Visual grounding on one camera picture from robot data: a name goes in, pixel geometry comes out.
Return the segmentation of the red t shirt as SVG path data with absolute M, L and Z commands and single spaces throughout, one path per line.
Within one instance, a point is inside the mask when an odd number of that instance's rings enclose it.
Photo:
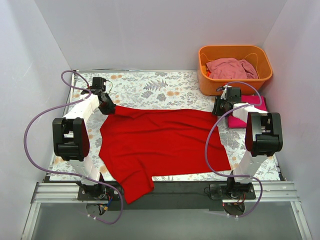
M 131 204 L 154 190 L 153 177 L 230 170 L 216 121 L 195 109 L 118 106 L 100 128 L 99 157 Z

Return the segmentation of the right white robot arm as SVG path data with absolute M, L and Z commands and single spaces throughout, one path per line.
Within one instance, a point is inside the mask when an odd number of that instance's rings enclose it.
M 212 184 L 209 191 L 212 199 L 255 198 L 253 177 L 262 163 L 283 147 L 281 116 L 277 112 L 260 109 L 263 98 L 255 103 L 243 101 L 240 87 L 224 85 L 221 96 L 214 102 L 213 115 L 234 117 L 246 124 L 245 153 L 238 167 L 227 176 L 226 182 Z

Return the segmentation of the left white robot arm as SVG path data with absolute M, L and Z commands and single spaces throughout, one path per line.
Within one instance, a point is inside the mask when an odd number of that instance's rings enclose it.
M 91 95 L 88 90 L 83 90 L 81 92 L 83 101 L 77 103 L 65 116 L 55 118 L 52 122 L 55 155 L 73 167 L 75 173 L 81 177 L 79 186 L 82 187 L 85 194 L 95 200 L 103 199 L 107 190 L 103 184 L 87 179 L 104 181 L 102 174 L 89 157 L 90 140 L 86 123 L 96 109 L 99 109 L 105 116 L 115 113 L 116 104 L 106 92 L 106 83 L 106 79 L 94 77 L 92 85 L 88 87 Z

